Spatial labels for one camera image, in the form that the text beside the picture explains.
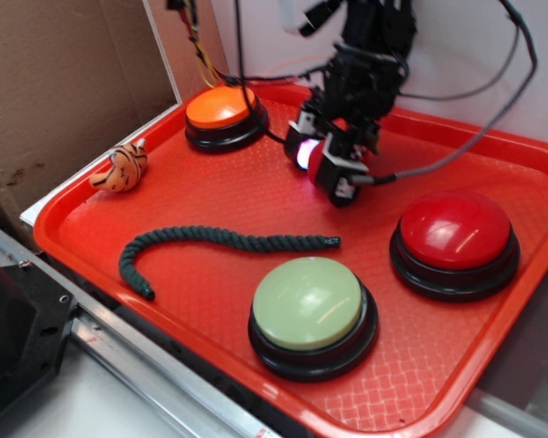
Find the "red tray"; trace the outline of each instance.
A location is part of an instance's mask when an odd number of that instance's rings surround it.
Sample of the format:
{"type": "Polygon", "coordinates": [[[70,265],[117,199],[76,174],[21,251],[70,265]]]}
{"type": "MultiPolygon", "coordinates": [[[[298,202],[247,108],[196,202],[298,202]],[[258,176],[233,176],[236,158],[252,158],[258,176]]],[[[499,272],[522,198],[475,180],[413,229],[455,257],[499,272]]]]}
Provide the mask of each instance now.
{"type": "MultiPolygon", "coordinates": [[[[256,92],[281,135],[307,97],[299,87],[256,92]]],[[[364,188],[354,205],[337,209],[270,139],[223,155],[192,150],[184,138],[184,108],[141,135],[150,164],[134,190],[99,193],[87,176],[78,179],[38,217],[38,244],[321,437],[424,436],[442,426],[548,268],[548,144],[492,132],[444,169],[364,188]],[[419,196],[444,189],[486,195],[510,217],[522,260],[515,280],[493,297],[469,304],[433,301],[403,287],[390,268],[388,242],[401,213],[419,196]],[[271,269],[304,255],[160,245],[136,263],[156,300],[131,292],[117,268],[124,246],[155,228],[192,224],[246,235],[340,235],[341,249],[319,255],[350,267],[374,295],[380,330],[372,353],[355,370],[323,383],[286,381],[262,366],[247,334],[254,291],[271,269]]],[[[431,163],[476,131],[401,109],[383,125],[373,174],[431,163]]]]}

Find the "dark green rope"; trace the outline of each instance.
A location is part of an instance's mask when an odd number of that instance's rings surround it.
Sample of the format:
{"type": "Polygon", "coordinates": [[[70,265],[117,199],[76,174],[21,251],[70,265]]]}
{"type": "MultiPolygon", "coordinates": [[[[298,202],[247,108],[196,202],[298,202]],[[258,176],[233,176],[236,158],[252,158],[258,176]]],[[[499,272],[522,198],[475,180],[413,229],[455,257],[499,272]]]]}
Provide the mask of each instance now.
{"type": "Polygon", "coordinates": [[[210,242],[242,251],[263,254],[275,251],[317,251],[341,246],[340,237],[325,237],[324,235],[255,237],[254,235],[239,235],[234,231],[211,226],[175,226],[154,230],[138,235],[126,245],[120,255],[120,275],[136,293],[149,301],[155,298],[154,291],[151,289],[148,280],[140,275],[134,267],[134,260],[141,251],[149,246],[173,241],[210,242]]]}

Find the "orange tiger toy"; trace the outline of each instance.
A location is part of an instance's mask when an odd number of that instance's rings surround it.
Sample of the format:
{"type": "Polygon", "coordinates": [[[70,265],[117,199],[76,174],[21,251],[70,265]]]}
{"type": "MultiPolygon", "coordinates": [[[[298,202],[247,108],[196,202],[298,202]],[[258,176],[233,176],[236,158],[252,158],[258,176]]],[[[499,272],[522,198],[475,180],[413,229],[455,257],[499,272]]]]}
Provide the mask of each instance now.
{"type": "Polygon", "coordinates": [[[91,175],[90,184],[107,192],[125,192],[133,188],[148,165],[145,144],[146,139],[140,139],[110,149],[111,169],[91,175]]]}

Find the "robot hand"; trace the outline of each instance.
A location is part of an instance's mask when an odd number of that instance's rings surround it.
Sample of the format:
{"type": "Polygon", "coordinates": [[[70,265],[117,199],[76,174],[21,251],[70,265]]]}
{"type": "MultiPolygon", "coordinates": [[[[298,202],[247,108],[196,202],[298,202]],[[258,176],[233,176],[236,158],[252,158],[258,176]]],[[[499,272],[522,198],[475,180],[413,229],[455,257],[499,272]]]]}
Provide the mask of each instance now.
{"type": "MultiPolygon", "coordinates": [[[[288,0],[279,1],[288,6],[288,0]]],[[[310,9],[300,33],[315,32],[341,2],[323,1],[310,9]]],[[[352,203],[359,193],[353,176],[366,175],[362,158],[366,150],[376,152],[378,121],[392,109],[406,81],[406,58],[416,32],[411,3],[347,0],[342,42],[335,44],[335,55],[323,70],[324,88],[311,89],[300,116],[290,123],[284,151],[298,167],[304,168],[301,145],[325,139],[309,174],[336,206],[352,203]]]]}

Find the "green button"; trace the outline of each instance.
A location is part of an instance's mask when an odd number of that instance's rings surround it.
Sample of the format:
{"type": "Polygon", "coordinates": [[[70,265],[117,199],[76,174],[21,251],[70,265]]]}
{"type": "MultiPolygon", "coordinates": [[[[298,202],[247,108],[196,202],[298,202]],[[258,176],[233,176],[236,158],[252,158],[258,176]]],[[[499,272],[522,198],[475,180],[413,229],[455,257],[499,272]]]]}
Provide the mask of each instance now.
{"type": "Polygon", "coordinates": [[[327,347],[353,328],[362,309],[359,281],[329,258],[278,266],[258,286],[252,310],[264,336],[284,349],[327,347]]]}

